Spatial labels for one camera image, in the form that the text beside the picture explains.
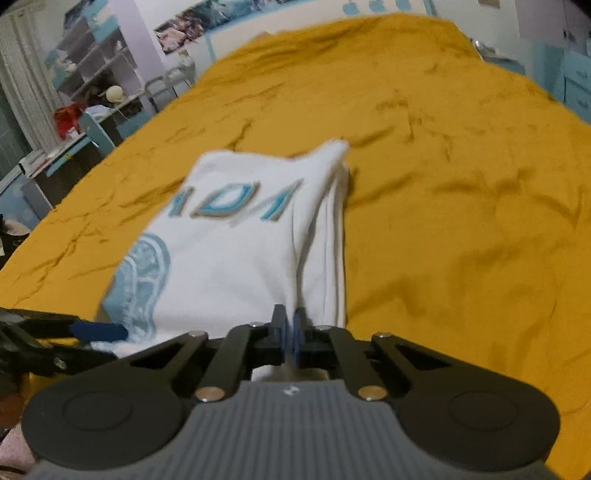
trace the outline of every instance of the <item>wrinkled fabric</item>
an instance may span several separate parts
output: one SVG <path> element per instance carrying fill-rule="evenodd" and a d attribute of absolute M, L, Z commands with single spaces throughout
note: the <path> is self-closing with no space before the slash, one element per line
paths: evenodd
<path fill-rule="evenodd" d="M 542 389 L 562 420 L 548 463 L 581 478 L 591 469 L 591 129 L 482 62 L 449 22 L 342 21 L 219 61 L 41 222 L 0 274 L 0 305 L 91 318 L 199 155 L 290 157 L 328 138 L 351 147 L 348 328 L 389 330 Z"/>

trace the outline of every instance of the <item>bed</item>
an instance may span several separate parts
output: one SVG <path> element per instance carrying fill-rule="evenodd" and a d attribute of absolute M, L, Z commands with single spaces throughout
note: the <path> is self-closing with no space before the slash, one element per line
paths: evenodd
<path fill-rule="evenodd" d="M 95 167 L 0 273 L 0 305 L 91 319 L 200 154 L 344 138 L 348 328 L 529 382 L 548 464 L 591 469 L 591 129 L 450 22 L 387 15 L 256 39 Z"/>

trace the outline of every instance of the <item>gray gripper base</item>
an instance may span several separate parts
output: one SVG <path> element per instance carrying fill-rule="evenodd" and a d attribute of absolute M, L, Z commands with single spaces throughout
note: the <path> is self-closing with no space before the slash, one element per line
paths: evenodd
<path fill-rule="evenodd" d="M 541 462 L 476 473 L 432 458 L 404 434 L 390 407 L 350 395 L 342 380 L 243 382 L 199 404 L 165 448 L 108 471 L 40 462 L 26 480 L 557 480 Z"/>

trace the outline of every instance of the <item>door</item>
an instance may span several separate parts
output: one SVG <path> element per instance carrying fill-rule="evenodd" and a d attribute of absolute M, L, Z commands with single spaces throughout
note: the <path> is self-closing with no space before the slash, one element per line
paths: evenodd
<path fill-rule="evenodd" d="M 568 48 L 563 0 L 515 0 L 519 36 Z"/>

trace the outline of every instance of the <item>red bag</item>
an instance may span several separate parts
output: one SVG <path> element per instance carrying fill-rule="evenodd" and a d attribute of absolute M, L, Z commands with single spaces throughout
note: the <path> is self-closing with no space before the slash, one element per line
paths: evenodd
<path fill-rule="evenodd" d="M 78 133 L 82 133 L 78 119 L 84 113 L 86 106 L 84 103 L 73 103 L 72 105 L 58 108 L 53 113 L 53 120 L 56 123 L 57 134 L 65 140 L 70 128 L 75 128 Z"/>

